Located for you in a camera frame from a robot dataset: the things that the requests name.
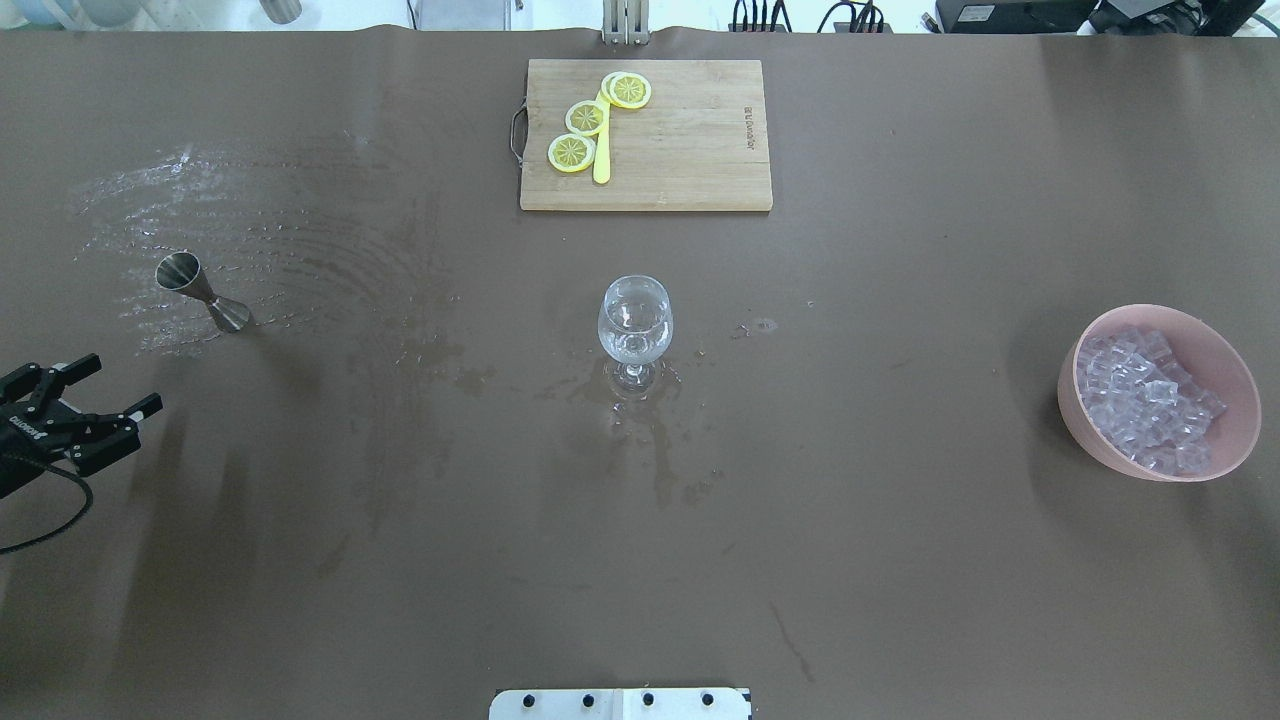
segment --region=metal jigger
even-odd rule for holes
[[[200,259],[191,252],[174,252],[161,260],[156,265],[156,283],[204,302],[214,316],[214,324],[223,332],[239,332],[253,322],[253,313],[243,302],[221,297],[209,287]]]
[[[262,10],[271,22],[287,26],[302,14],[302,0],[261,0]]]

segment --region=black cable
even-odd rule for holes
[[[1276,24],[1274,22],[1263,18],[1262,15],[1260,15],[1257,13],[1253,13],[1253,19],[1257,20],[1260,24],[1262,24],[1262,27],[1265,27],[1265,28],[1270,29],[1271,32],[1276,33],[1276,37],[1280,37],[1280,27],[1276,27]]]
[[[1075,27],[1073,28],[1073,27],[1069,27],[1069,26],[1060,26],[1060,24],[1055,23],[1053,20],[1050,20],[1050,19],[1046,19],[1046,18],[1041,18],[1041,17],[1037,17],[1037,15],[1036,15],[1036,13],[1033,13],[1033,12],[1030,10],[1030,4],[1028,4],[1028,5],[1027,5],[1027,17],[1028,17],[1028,18],[1030,18],[1030,19],[1033,19],[1033,20],[1036,20],[1036,22],[1038,22],[1038,23],[1044,23],[1044,24],[1047,24],[1048,27],[1051,27],[1051,28],[1053,28],[1053,29],[1057,29],[1057,31],[1062,31],[1062,32],[1066,32],[1066,31],[1074,31],[1074,29],[1078,29],[1078,28],[1080,27],[1080,26],[1075,26]]]
[[[10,552],[18,552],[19,550],[28,548],[28,547],[31,547],[33,544],[40,544],[40,543],[45,542],[46,539],[50,539],[50,538],[54,538],[54,537],[58,537],[58,536],[65,533],[67,530],[69,530],[72,528],[72,525],[74,525],[76,523],[78,523],[79,519],[83,518],[86,512],[88,512],[90,507],[93,507],[93,491],[88,487],[88,483],[84,482],[84,478],[77,475],[76,473],[69,473],[67,470],[63,470],[61,468],[55,468],[52,465],[49,465],[47,462],[40,462],[40,461],[32,460],[29,457],[23,457],[22,455],[5,455],[4,457],[5,457],[5,460],[17,460],[18,462],[26,462],[27,465],[31,465],[33,468],[40,468],[41,470],[45,470],[46,473],[52,473],[55,475],[61,475],[61,477],[67,478],[68,480],[76,483],[84,492],[84,505],[81,507],[79,512],[77,512],[70,520],[67,520],[65,523],[63,523],[63,525],[60,528],[58,528],[56,530],[45,533],[45,534],[40,536],[36,539],[29,539],[27,542],[19,542],[18,544],[10,544],[9,547],[0,547],[0,555],[9,555]]]
[[[827,20],[831,19],[831,14],[836,12],[836,8],[849,8],[849,27],[852,29],[854,20],[858,18],[858,5],[859,3],[850,3],[849,0],[840,0],[831,8],[827,8],[827,14],[822,17],[822,22],[818,23],[818,32],[827,27]]]
[[[773,18],[769,23],[769,32],[778,31],[778,12],[782,12],[782,22],[786,24],[787,32],[791,32],[791,15],[787,13],[787,4],[785,0],[777,0],[773,4]]]
[[[864,32],[863,27],[870,20],[874,10],[876,4],[872,0],[867,0],[867,4],[863,5],[863,12],[858,13],[858,22],[849,24],[849,32]]]
[[[1196,31],[1199,29],[1199,20],[1196,19],[1196,15],[1192,14],[1190,9],[1187,5],[1183,5],[1181,3],[1174,3],[1172,5],[1169,6],[1169,9],[1176,12],[1179,15],[1185,18],[1187,22],[1192,23],[1192,32],[1189,35],[1196,35]]]

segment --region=wine glass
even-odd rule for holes
[[[604,351],[617,360],[609,372],[614,382],[632,392],[649,388],[673,332],[667,288],[649,275],[613,281],[604,291],[596,328]]]

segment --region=pink bowl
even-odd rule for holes
[[[1075,359],[1080,343],[1093,336],[1110,336],[1125,325],[1137,325],[1143,331],[1157,329],[1169,338],[1174,356],[1196,378],[1196,383],[1211,389],[1222,398],[1228,410],[1210,425],[1204,439],[1213,452],[1213,460],[1207,471],[1199,475],[1165,475],[1153,473],[1133,460],[1129,460],[1102,437],[1098,428],[1084,411],[1084,402],[1075,389]],[[1084,333],[1071,346],[1062,363],[1057,378],[1057,407],[1066,421],[1066,429],[1089,455],[1114,470],[1125,475],[1148,480],[1198,482],[1220,478],[1236,469],[1253,452],[1262,432],[1262,401],[1258,398],[1258,386],[1244,365],[1244,360],[1213,328],[1180,313],[1160,305],[1125,305],[1103,313],[1084,329]]]

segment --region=lemon slice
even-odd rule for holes
[[[595,100],[576,102],[564,113],[564,127],[584,137],[600,132],[604,127],[604,104]]]
[[[653,96],[653,86],[641,74],[617,73],[609,81],[609,91],[605,95],[618,108],[635,110],[649,104],[649,97]]]
[[[595,141],[576,132],[567,132],[552,141],[547,159],[562,173],[585,170],[595,159]]]
[[[618,76],[625,76],[625,74],[627,74],[627,73],[625,73],[625,72],[609,73],[609,74],[604,76],[604,79],[600,81],[600,92],[604,94],[604,96],[609,99],[609,102],[613,102],[613,94],[609,91],[609,83],[613,82],[613,78],[616,78]]]

